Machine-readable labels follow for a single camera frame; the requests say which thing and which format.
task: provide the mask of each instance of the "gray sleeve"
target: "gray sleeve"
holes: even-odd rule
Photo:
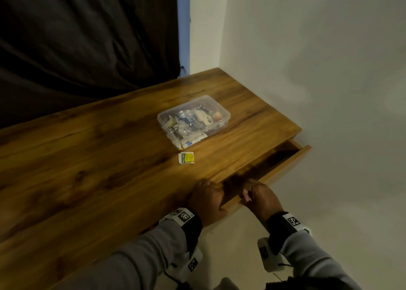
[[[353,289],[361,289],[340,264],[322,250],[312,236],[304,230],[286,239],[281,254],[293,266],[295,277],[332,277],[342,280]]]
[[[123,246],[106,260],[60,283],[57,290],[153,290],[156,279],[177,255],[187,251],[186,236],[174,221]]]

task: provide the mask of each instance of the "plastic storage box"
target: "plastic storage box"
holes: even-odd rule
[[[158,114],[162,129],[179,150],[226,128],[229,120],[230,113],[208,95]]]

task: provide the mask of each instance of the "wrist strap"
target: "wrist strap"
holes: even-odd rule
[[[174,221],[182,228],[186,236],[189,255],[192,256],[197,246],[200,232],[203,229],[200,217],[193,210],[180,207],[166,215],[162,220],[166,219]]]
[[[306,230],[292,214],[279,212],[272,215],[266,224],[269,229],[268,244],[274,255],[280,253],[286,239],[299,230]]]

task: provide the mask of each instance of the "wooden desk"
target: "wooden desk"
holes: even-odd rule
[[[178,151],[157,121],[208,94],[228,127]],[[273,179],[310,147],[301,129],[216,68],[0,131],[0,289],[44,289],[184,203],[198,179],[235,204],[241,180]]]

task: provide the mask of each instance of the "drawer front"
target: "drawer front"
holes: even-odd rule
[[[247,179],[256,179],[267,185],[273,184],[291,170],[310,149],[310,145],[302,147],[289,139],[238,170],[221,182],[224,189],[222,208],[231,211],[235,209]]]

